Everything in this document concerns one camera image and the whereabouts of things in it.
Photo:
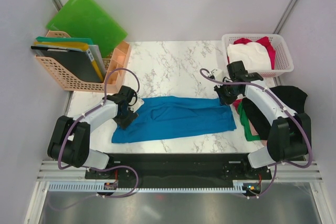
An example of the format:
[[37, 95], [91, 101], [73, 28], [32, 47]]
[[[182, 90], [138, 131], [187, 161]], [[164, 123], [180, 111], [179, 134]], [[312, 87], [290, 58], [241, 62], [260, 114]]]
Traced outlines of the blue t-shirt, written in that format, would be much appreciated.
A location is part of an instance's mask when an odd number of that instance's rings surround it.
[[112, 135], [115, 144], [168, 140], [214, 134], [236, 129], [232, 110], [219, 99], [144, 98], [138, 117], [125, 130]]

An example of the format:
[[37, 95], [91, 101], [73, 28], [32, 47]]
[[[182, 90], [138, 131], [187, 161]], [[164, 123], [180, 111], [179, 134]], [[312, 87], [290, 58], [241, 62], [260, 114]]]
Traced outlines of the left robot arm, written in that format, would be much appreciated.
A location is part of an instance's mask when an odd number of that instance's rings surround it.
[[55, 124], [47, 155], [58, 161], [59, 169], [69, 166], [97, 170], [103, 178], [111, 178], [115, 165], [109, 155], [90, 148], [91, 133], [108, 120], [114, 120], [119, 128], [126, 129], [137, 117], [135, 104], [137, 93], [122, 86], [118, 93], [106, 95], [96, 107], [74, 118], [61, 116]]

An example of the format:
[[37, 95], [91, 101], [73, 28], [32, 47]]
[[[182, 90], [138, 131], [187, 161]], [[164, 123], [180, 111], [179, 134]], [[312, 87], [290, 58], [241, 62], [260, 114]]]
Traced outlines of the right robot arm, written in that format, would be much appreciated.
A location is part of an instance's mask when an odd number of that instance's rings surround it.
[[306, 113], [298, 113], [282, 102], [265, 84], [263, 77], [249, 73], [242, 61], [227, 65], [229, 79], [222, 70], [214, 69], [208, 77], [216, 83], [214, 90], [224, 105], [232, 104], [239, 95], [248, 98], [270, 124], [267, 145], [248, 154], [248, 161], [240, 166], [241, 174], [248, 179], [259, 173], [259, 168], [307, 155], [308, 161], [299, 168], [312, 163], [311, 120]]

